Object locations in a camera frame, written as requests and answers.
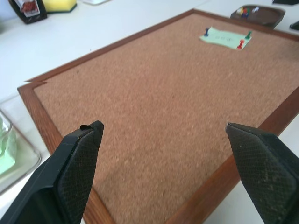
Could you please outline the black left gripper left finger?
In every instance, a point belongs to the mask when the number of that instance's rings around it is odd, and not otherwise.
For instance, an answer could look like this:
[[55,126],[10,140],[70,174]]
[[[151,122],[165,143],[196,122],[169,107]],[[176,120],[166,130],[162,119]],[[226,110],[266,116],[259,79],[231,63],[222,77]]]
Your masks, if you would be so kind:
[[33,172],[0,224],[80,224],[103,131],[97,120],[66,135]]

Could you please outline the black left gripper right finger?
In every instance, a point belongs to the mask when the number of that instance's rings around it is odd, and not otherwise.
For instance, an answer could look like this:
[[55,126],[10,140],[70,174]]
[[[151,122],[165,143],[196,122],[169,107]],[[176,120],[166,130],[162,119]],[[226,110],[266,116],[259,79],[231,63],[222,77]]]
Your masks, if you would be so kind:
[[240,179],[264,224],[299,224],[299,157],[276,135],[228,123]]

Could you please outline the wood-framed cork board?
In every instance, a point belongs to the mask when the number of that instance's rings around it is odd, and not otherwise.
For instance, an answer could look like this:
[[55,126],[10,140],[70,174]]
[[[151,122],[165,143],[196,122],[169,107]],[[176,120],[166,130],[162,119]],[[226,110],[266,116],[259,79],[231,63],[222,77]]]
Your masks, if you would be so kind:
[[[210,27],[252,39],[201,41]],[[18,91],[50,153],[104,124],[86,224],[203,224],[240,180],[226,124],[280,134],[299,113],[299,36],[190,10]]]

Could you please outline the light green paper note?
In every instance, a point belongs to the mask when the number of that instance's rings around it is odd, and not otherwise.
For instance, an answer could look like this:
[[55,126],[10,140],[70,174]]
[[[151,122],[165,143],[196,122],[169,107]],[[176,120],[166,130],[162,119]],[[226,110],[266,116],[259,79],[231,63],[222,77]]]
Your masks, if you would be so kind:
[[[239,34],[239,33],[235,33],[235,32],[219,30],[219,29],[215,29],[213,27],[210,27],[208,33],[209,33],[209,36],[204,36],[204,34],[203,34],[199,37],[199,39],[206,43],[221,45],[221,46],[225,46],[225,47],[228,47],[230,49],[235,49],[235,50],[242,50],[252,39],[252,35],[249,40],[245,40],[244,37],[247,34],[244,35],[244,34]],[[245,41],[242,49],[237,48],[237,46],[240,43],[240,40]]]

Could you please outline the clear glass container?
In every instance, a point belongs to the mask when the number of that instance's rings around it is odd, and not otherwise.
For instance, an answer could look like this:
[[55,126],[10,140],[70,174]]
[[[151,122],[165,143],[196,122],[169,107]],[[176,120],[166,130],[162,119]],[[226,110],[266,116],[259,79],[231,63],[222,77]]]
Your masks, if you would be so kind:
[[20,179],[27,176],[42,161],[42,154],[20,130],[20,127],[26,123],[20,101],[19,96],[0,101],[0,116],[6,123],[12,124],[17,137],[15,165],[0,175],[0,196]]

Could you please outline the dark brown round tray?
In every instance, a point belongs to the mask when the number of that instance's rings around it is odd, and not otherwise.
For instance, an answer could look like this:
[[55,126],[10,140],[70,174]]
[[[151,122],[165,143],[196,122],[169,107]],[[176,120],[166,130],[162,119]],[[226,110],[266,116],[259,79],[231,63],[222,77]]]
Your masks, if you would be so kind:
[[235,10],[230,16],[231,19],[246,21],[272,29],[274,29],[282,21],[285,15],[285,10],[281,8],[264,7],[259,5],[244,5],[241,7],[259,7],[259,10],[254,14],[251,14],[248,18],[242,18],[241,16],[236,15],[237,10]]

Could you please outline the yellow green sponge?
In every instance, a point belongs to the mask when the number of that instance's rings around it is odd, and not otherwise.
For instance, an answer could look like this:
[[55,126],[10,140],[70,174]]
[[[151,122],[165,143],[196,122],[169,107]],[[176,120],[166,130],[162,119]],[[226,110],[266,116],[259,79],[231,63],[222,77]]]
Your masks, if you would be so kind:
[[42,0],[47,13],[68,13],[77,6],[77,0]]

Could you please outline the white tray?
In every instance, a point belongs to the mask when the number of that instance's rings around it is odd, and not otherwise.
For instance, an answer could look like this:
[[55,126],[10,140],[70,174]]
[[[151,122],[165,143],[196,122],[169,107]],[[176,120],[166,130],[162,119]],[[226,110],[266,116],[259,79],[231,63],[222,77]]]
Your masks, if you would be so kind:
[[107,3],[111,0],[81,0],[84,4],[90,5],[90,6],[98,6],[104,3]]

